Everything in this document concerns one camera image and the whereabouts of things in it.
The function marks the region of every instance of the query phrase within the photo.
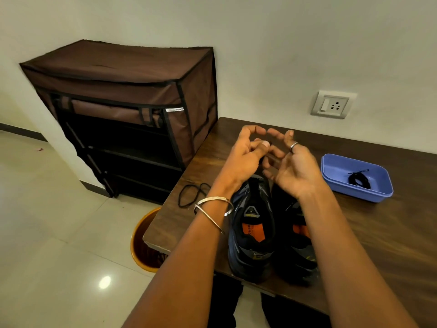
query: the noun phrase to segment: person's left hand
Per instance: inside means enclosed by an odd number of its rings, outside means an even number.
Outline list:
[[[243,182],[255,173],[259,160],[269,151],[268,141],[260,139],[250,141],[252,133],[265,135],[267,131],[260,126],[243,126],[225,165],[217,176],[216,182],[220,182],[232,190],[232,193],[237,191]]]

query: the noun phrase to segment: baseboard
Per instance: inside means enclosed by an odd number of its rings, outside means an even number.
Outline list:
[[[84,182],[84,181],[80,181],[80,182],[84,185],[84,187],[87,190],[95,192],[95,193],[98,193],[100,195],[104,195],[105,197],[111,198],[109,193],[104,188],[102,188],[100,186],[96,186],[94,184],[90,184],[90,183]]]
[[[6,131],[6,132],[12,132],[20,136],[30,137],[33,139],[42,140],[43,142],[46,142],[47,139],[42,135],[40,132],[27,130],[23,128],[19,128],[17,126],[10,126],[8,124],[0,123],[0,130]]]

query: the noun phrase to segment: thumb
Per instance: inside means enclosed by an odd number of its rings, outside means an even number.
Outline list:
[[[255,155],[257,159],[261,159],[264,155],[266,155],[269,152],[270,149],[270,143],[266,140],[260,141],[258,146],[250,152],[249,154]]]

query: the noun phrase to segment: hand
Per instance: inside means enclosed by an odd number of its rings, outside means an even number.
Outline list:
[[[285,135],[273,128],[268,129],[267,132],[282,140],[287,147],[295,143],[293,130],[288,130]],[[272,145],[270,153],[279,158],[279,162],[265,157],[263,160],[264,175],[275,181],[293,197],[301,199],[305,195],[316,193],[327,187],[316,159],[305,146],[297,144],[293,147],[293,153],[286,154]],[[276,176],[267,170],[271,166],[278,170]]]
[[[257,133],[265,135],[267,132],[260,126],[243,126],[225,165],[217,176],[216,182],[224,184],[233,194],[258,168],[259,160],[268,153],[270,144],[258,139],[250,141],[250,135]]]

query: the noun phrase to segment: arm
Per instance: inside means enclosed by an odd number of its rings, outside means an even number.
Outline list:
[[[270,145],[268,142],[250,142],[249,136],[254,132],[266,133],[259,126],[243,127],[208,197],[231,198],[256,171],[259,159],[268,152]],[[227,205],[222,201],[210,201],[202,208],[222,226]],[[198,212],[123,327],[206,327],[219,237],[220,230]]]
[[[290,147],[293,132],[268,132]],[[265,175],[299,200],[325,287],[333,327],[416,328],[417,325],[370,260],[344,217],[309,150],[296,145],[279,159],[264,158]],[[278,168],[273,175],[268,168]]]

